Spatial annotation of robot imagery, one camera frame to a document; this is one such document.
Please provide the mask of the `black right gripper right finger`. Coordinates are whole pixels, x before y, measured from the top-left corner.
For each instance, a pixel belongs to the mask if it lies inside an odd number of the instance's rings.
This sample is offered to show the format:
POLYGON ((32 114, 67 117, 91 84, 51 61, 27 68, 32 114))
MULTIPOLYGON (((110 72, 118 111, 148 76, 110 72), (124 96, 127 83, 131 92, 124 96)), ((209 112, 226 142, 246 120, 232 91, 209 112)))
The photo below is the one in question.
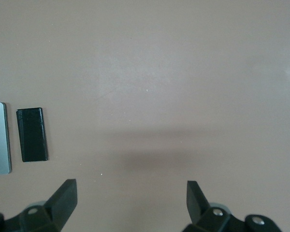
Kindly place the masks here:
POLYGON ((185 232, 280 232, 270 218, 248 215, 237 219, 220 204, 210 204, 196 181, 187 182, 186 205, 191 223, 185 232))

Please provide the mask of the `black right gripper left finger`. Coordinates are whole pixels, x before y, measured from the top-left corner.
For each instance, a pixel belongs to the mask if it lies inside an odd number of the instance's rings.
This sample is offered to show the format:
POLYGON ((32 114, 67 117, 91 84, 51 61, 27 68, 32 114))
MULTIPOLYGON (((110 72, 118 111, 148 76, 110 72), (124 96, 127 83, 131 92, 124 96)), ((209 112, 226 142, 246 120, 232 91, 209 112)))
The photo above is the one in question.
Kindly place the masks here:
POLYGON ((60 232, 77 200, 76 179, 67 179, 46 202, 34 203, 10 219, 0 213, 0 232, 60 232))

